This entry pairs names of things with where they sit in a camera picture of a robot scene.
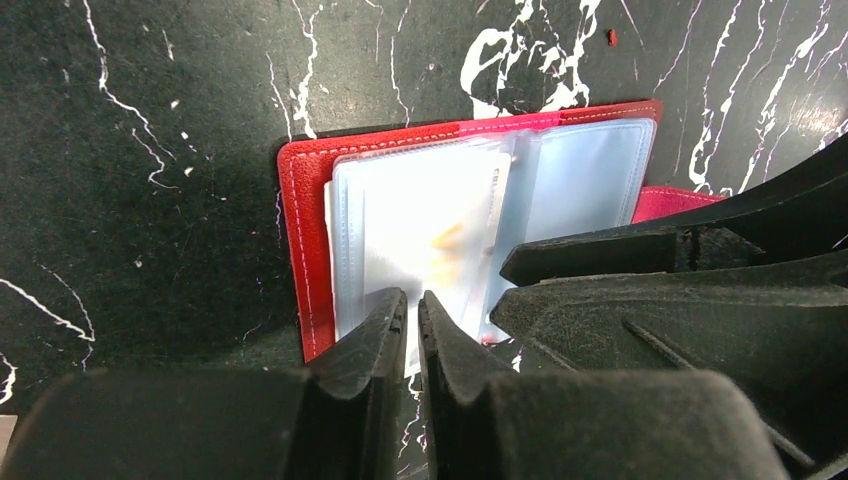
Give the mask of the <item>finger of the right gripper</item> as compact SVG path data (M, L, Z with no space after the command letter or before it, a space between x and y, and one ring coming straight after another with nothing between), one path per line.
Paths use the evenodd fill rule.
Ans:
M789 473L847 475L847 141L742 194L522 244L495 325L572 370L712 370Z

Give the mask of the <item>white credit card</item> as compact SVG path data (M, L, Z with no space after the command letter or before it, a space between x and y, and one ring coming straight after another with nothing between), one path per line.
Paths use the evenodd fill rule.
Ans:
M370 162L364 306L390 287L405 291L412 305L430 291L477 339L511 164L508 153L471 149Z

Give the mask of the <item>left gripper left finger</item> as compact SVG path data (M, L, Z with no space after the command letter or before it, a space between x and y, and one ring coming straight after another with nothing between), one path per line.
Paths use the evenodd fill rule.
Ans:
M391 479L407 297L387 288L300 369L66 378L12 438L5 479Z

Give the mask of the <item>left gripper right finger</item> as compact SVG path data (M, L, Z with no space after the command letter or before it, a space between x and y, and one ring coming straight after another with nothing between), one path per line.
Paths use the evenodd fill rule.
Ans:
M721 374L520 374L430 292L418 330L434 479L787 477L754 405Z

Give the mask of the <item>red card holder wallet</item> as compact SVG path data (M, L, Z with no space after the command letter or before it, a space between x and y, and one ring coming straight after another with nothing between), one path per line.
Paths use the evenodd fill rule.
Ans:
M276 158L301 324L312 361L383 293L434 292L481 343L519 244L653 220L716 202L644 182L662 105L643 100L300 140Z

